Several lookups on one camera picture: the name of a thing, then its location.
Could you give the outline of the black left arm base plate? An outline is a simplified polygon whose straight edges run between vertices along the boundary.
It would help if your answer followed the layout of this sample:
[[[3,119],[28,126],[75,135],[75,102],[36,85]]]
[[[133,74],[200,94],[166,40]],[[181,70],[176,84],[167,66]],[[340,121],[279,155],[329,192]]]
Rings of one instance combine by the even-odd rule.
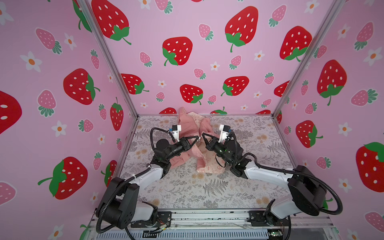
[[[153,213],[149,220],[136,221],[130,224],[131,228],[159,228],[171,225],[172,212],[160,211]]]

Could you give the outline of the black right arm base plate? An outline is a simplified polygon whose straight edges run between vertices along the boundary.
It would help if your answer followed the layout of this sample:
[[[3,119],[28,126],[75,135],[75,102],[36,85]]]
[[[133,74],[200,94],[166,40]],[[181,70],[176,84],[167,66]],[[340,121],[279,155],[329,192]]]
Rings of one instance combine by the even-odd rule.
[[[271,213],[265,214],[264,211],[249,211],[248,223],[253,227],[288,227],[289,220],[287,218],[278,219]]]

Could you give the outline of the aluminium frame corner post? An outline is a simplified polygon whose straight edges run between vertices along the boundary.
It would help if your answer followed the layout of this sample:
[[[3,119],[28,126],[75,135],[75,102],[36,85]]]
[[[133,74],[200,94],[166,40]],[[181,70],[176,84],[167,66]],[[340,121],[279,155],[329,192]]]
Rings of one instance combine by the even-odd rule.
[[[317,49],[318,45],[323,41],[324,37],[327,35],[328,30],[337,18],[344,4],[345,1],[337,0],[333,1],[330,5],[323,21],[319,25],[319,28],[315,36],[313,37],[312,42],[309,45],[309,49],[305,52],[304,57],[301,59],[300,64],[298,65],[297,69],[295,70],[293,76],[290,79],[290,82],[283,94],[283,97],[279,101],[274,113],[272,114],[273,120],[277,120],[278,113],[282,110],[283,106],[285,105],[285,102],[287,101],[288,97],[297,85],[297,82],[300,80],[301,76],[305,72],[306,66],[311,61],[315,50]]]
[[[79,4],[133,118],[137,119],[138,113],[130,98],[129,90],[107,45],[107,40],[124,41],[131,45],[126,40],[130,33],[130,24],[126,15],[110,1],[79,1]]]

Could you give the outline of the aluminium frame corner post left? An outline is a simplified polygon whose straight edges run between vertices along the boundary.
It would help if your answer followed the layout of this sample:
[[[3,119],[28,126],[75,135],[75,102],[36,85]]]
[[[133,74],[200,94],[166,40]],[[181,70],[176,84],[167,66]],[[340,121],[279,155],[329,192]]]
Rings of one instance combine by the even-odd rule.
[[[137,119],[138,113],[130,98],[129,90],[107,45],[107,40],[124,41],[131,45],[126,40],[130,33],[130,24],[126,15],[110,1],[79,1],[79,4],[133,118]]]

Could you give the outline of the aluminium frame corner post right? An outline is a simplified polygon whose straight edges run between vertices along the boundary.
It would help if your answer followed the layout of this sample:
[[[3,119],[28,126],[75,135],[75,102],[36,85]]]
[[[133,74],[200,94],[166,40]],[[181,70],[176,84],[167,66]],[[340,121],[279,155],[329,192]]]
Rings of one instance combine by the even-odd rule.
[[[311,61],[315,50],[317,49],[318,45],[323,41],[324,37],[327,35],[328,30],[337,18],[344,4],[345,1],[337,0],[333,1],[330,5],[323,21],[319,25],[319,28],[315,36],[313,37],[312,42],[309,45],[309,49],[305,52],[304,57],[301,59],[300,64],[298,65],[297,69],[295,70],[293,76],[290,79],[290,82],[283,94],[283,97],[279,101],[274,113],[272,114],[273,120],[277,120],[278,113],[282,110],[283,106],[285,105],[285,102],[287,101],[288,97],[297,85],[297,82],[300,80],[301,76],[305,72],[306,66]]]

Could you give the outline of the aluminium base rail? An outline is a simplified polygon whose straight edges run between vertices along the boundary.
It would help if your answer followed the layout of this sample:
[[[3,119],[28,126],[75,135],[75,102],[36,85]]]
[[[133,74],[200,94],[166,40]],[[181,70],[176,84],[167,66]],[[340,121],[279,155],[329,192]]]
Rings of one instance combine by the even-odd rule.
[[[167,227],[135,223],[98,234],[93,217],[82,240],[340,240],[330,217],[296,214],[273,226],[261,223],[263,209],[161,209]]]

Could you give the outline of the pink Snoopy hooded jacket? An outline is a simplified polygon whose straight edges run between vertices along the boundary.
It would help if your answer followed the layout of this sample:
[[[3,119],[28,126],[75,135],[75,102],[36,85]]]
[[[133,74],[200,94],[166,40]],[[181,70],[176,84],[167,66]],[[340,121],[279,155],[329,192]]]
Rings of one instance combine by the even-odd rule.
[[[210,118],[203,117],[194,112],[187,113],[184,108],[179,109],[178,124],[182,128],[180,138],[192,136],[200,137],[202,133],[219,137],[219,135],[214,132]],[[192,158],[197,160],[196,170],[198,173],[222,174],[225,171],[224,161],[216,161],[215,152],[206,149],[206,144],[203,139],[199,140],[190,150],[182,153],[179,157],[172,158],[170,160],[171,168],[175,169],[187,163],[187,161]]]

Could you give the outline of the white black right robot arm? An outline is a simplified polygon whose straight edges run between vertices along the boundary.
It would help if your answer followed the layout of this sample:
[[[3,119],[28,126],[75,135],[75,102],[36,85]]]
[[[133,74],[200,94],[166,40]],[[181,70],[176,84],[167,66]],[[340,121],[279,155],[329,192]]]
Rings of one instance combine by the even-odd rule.
[[[252,153],[243,153],[233,132],[225,141],[203,133],[202,138],[209,151],[229,165],[236,177],[264,181],[274,184],[290,192],[290,195],[271,200],[263,213],[265,221],[282,220],[288,216],[305,213],[318,216],[323,209],[327,189],[310,171],[301,166],[295,169],[279,169],[258,163]]]

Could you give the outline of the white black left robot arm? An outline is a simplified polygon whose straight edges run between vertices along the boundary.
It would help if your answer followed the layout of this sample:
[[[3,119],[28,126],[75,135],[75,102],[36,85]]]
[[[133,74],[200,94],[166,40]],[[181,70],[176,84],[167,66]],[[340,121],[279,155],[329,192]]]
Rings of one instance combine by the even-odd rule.
[[[125,229],[137,221],[155,224],[158,207],[140,202],[139,195],[169,172],[172,158],[191,150],[198,140],[199,136],[183,137],[170,144],[168,140],[161,139],[152,145],[154,156],[146,170],[128,179],[113,178],[96,210],[96,232],[102,234],[115,227]]]

